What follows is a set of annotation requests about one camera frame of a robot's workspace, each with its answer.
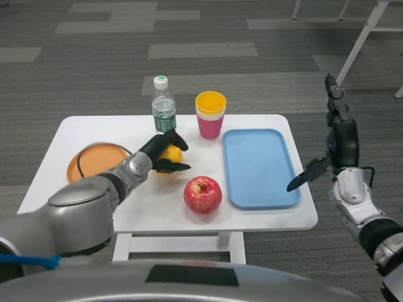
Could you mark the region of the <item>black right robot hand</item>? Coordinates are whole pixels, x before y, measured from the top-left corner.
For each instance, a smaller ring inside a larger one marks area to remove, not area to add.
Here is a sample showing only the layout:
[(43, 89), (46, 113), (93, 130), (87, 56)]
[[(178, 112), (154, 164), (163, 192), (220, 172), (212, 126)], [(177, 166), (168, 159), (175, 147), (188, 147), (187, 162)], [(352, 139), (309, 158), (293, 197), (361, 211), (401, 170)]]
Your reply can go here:
[(313, 159), (306, 165), (306, 170), (296, 176), (287, 186), (293, 191), (306, 182), (314, 181), (323, 175), (328, 167), (339, 171), (345, 167), (359, 166), (360, 146), (356, 121), (349, 115), (349, 106), (344, 91), (337, 84), (332, 74), (325, 78), (327, 92), (327, 125), (330, 132), (327, 138), (326, 156)]

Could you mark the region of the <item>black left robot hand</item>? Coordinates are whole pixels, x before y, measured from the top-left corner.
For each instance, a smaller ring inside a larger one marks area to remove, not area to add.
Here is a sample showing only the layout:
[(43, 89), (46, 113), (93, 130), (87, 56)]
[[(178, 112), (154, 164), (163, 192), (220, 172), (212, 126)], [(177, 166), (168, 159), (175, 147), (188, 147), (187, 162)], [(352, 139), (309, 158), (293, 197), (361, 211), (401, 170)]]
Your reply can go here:
[(188, 164), (176, 163), (172, 160), (161, 158), (164, 151), (171, 145), (178, 147), (181, 151), (188, 150), (187, 143), (175, 130), (153, 136), (139, 150), (150, 158), (152, 169), (156, 172), (172, 174), (173, 172), (182, 172), (191, 169), (191, 166)]

